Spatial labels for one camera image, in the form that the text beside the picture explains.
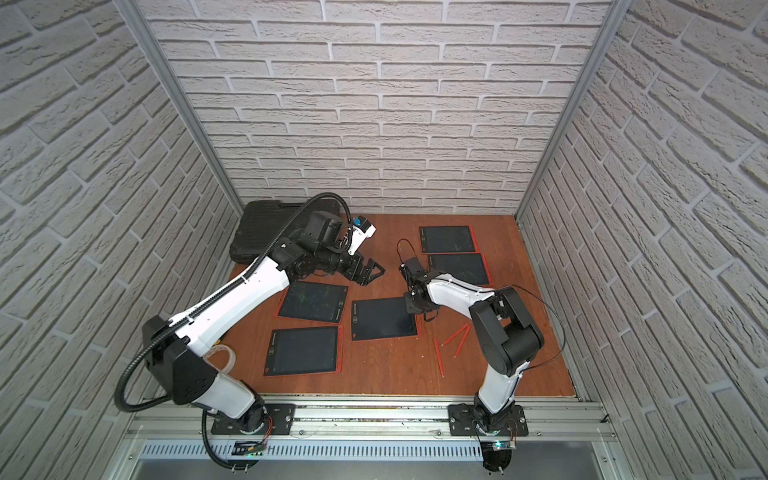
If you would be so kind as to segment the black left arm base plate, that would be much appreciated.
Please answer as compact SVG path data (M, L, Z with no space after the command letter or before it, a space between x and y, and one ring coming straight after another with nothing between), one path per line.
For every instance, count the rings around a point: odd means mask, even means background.
M296 405L293 403L258 404L243 417L231 419L224 414L214 416L211 433L214 435L288 435L293 424Z

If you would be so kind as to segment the red tablet with green scribbles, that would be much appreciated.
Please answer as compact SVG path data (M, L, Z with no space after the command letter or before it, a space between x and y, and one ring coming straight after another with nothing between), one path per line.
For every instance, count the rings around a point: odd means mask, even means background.
M427 258L431 270L449 273L456 279L474 285L491 284L485 257L479 252L429 254Z

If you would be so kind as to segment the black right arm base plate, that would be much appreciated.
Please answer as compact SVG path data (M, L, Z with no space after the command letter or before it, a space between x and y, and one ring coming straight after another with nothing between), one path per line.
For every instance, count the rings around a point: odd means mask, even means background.
M526 437L528 423L521 405L512 402L498 413L482 405L451 404L447 407L450 434L454 437Z

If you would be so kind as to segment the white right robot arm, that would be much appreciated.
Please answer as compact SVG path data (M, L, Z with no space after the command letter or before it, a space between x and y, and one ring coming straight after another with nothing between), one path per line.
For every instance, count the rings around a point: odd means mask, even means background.
M447 307L471 320L488 364L474 410L488 430L510 410L523 373L545 344L538 325L514 287L482 288L449 273L427 270L415 257L402 263L399 271L408 289L404 295L408 312L427 314Z

